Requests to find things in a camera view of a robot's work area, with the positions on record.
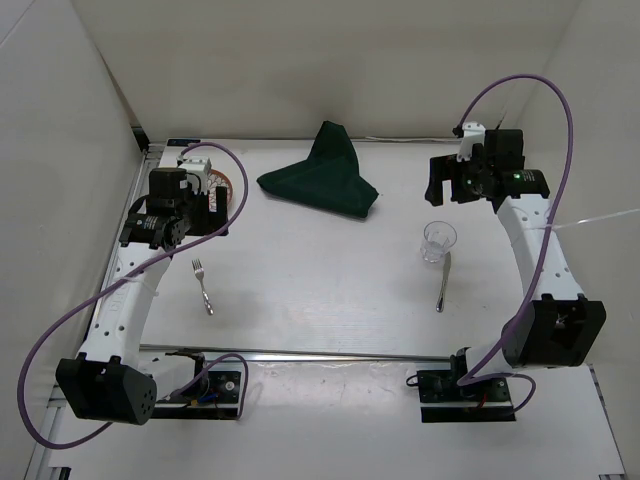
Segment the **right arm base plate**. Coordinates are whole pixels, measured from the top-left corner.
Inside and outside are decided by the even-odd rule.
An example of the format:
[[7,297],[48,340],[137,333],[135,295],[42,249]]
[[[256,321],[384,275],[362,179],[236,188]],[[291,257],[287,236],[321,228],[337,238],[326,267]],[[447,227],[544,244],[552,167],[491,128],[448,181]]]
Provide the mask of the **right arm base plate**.
[[421,421],[426,424],[493,423],[516,420],[503,378],[460,387],[449,370],[418,370],[405,380],[418,390]]

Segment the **orange patterned plate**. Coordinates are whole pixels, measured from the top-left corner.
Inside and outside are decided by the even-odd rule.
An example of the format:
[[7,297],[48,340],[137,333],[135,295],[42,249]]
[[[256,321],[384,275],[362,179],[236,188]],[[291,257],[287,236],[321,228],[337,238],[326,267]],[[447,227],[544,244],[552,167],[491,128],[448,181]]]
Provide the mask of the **orange patterned plate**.
[[228,205],[232,203],[233,199],[233,186],[230,179],[221,171],[212,169],[208,176],[208,190],[209,192],[215,192],[218,187],[228,188]]

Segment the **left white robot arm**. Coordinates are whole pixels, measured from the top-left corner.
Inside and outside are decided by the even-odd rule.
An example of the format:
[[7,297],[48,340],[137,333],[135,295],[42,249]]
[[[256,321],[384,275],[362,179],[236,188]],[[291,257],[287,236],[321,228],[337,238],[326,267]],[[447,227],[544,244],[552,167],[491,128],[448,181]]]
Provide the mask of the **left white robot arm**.
[[209,161],[183,161],[149,174],[149,189],[130,207],[119,235],[115,290],[106,295],[77,356],[63,359],[56,380],[80,419],[142,425],[159,382],[139,364],[150,307],[173,253],[187,237],[223,227],[227,206],[210,209]]

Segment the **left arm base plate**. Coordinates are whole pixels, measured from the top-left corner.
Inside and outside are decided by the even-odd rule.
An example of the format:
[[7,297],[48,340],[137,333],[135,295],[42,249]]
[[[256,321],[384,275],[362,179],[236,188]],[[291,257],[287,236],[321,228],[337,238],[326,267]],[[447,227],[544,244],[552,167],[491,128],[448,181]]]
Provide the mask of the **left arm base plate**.
[[158,386],[156,420],[238,420],[248,388],[249,365],[238,353],[208,360],[204,353],[176,351],[149,365]]

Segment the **dark green cloth napkin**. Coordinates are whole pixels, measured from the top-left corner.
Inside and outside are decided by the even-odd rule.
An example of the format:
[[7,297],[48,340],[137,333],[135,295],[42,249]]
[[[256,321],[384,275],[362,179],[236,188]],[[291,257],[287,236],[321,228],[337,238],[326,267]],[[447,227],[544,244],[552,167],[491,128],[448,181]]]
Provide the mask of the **dark green cloth napkin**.
[[330,121],[322,123],[305,160],[265,173],[257,183],[271,196],[359,219],[378,198],[360,175],[346,129]]

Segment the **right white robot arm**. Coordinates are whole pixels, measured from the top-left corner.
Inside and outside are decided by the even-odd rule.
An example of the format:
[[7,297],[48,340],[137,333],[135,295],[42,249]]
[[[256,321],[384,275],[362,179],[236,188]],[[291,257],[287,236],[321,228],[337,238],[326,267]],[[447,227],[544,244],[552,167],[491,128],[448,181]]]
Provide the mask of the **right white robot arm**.
[[425,198],[432,206],[442,205],[448,183],[456,203],[487,200],[506,231],[523,289],[521,306],[497,340],[456,355],[449,387],[458,398],[470,400],[489,379],[583,364],[606,310],[586,297],[571,273],[553,229],[545,176],[525,166],[522,131],[467,122],[454,133],[460,148],[431,158]]

